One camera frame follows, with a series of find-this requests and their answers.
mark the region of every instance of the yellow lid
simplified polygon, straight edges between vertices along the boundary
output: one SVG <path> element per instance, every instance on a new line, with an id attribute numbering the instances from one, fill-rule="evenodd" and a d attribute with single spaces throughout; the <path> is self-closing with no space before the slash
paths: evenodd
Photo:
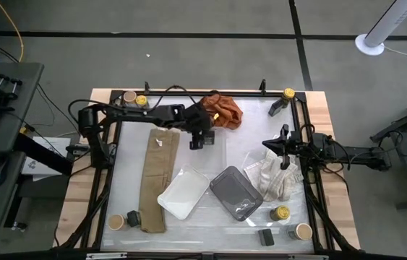
<path id="1" fill-rule="evenodd" d="M 147 104 L 147 97 L 140 95 L 136 97 L 136 104 L 138 105 L 146 105 Z"/>
<path id="2" fill-rule="evenodd" d="M 283 95 L 284 95 L 286 98 L 293 98 L 293 97 L 295 96 L 295 90 L 292 90 L 291 88 L 286 88 L 286 89 L 283 91 Z"/>
<path id="3" fill-rule="evenodd" d="M 277 214 L 277 217 L 280 218 L 281 220 L 286 220 L 288 217 L 290 217 L 290 209 L 287 206 L 279 206 L 276 210 L 275 213 Z"/>

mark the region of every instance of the black container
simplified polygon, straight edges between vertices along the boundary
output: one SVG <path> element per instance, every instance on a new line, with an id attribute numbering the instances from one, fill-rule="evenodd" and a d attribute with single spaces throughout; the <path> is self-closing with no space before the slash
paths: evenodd
<path id="1" fill-rule="evenodd" d="M 238 221 L 244 221 L 262 204 L 261 194 L 234 166 L 214 178 L 210 189 Z"/>

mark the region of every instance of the brown cloth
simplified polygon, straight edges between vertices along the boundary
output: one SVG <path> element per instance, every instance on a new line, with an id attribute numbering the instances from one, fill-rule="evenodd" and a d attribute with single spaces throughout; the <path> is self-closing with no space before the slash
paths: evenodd
<path id="1" fill-rule="evenodd" d="M 158 204 L 157 198 L 171 182 L 178 145 L 178 132 L 160 129 L 150 131 L 140 184 L 139 213 L 142 231 L 166 231 L 163 208 Z"/>
<path id="2" fill-rule="evenodd" d="M 202 98 L 200 102 L 212 118 L 216 113 L 219 114 L 219 117 L 214 121 L 215 126 L 222 126 L 232 130 L 240 126 L 241 115 L 244 113 L 241 112 L 232 97 L 215 94 Z"/>

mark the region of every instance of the desk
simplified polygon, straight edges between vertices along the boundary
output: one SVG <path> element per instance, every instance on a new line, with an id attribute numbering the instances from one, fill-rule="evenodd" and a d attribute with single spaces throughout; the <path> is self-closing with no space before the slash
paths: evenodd
<path id="1" fill-rule="evenodd" d="M 109 101 L 111 91 L 112 89 L 94 89 L 91 94 L 91 99 L 107 103 Z M 330 120 L 325 93 L 306 92 L 306 97 L 308 100 L 307 104 L 309 107 L 310 120 L 315 125 L 316 132 L 333 135 L 333 127 Z M 114 130 L 112 127 L 109 139 L 113 139 L 113 131 Z M 89 164 L 90 158 L 86 156 L 75 163 L 73 171 L 84 168 Z M 69 182 L 67 195 L 65 197 L 64 206 L 59 220 L 58 230 L 56 231 L 57 238 L 61 243 L 67 240 L 67 238 L 73 233 L 85 216 L 93 184 L 94 172 L 95 170 L 90 168 L 77 174 Z M 104 181 L 105 173 L 100 178 L 100 187 L 103 187 Z M 322 183 L 324 186 L 328 214 L 330 215 L 331 220 L 336 224 L 348 242 L 352 246 L 359 248 L 359 240 L 357 238 L 354 218 L 345 184 L 341 179 L 339 179 L 339 177 L 327 173 L 322 173 Z M 317 217 L 317 219 L 320 241 L 321 244 L 325 246 L 326 243 L 323 225 L 319 217 Z M 92 242 L 95 239 L 97 224 L 98 216 L 93 220 L 90 230 L 89 246 L 92 245 Z"/>

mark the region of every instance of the white plastic tray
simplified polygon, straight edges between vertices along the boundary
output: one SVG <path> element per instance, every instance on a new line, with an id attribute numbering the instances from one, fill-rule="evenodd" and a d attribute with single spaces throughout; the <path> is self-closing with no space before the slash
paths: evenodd
<path id="1" fill-rule="evenodd" d="M 157 200 L 174 217 L 185 220 L 209 185 L 208 178 L 189 165 L 184 165 Z"/>

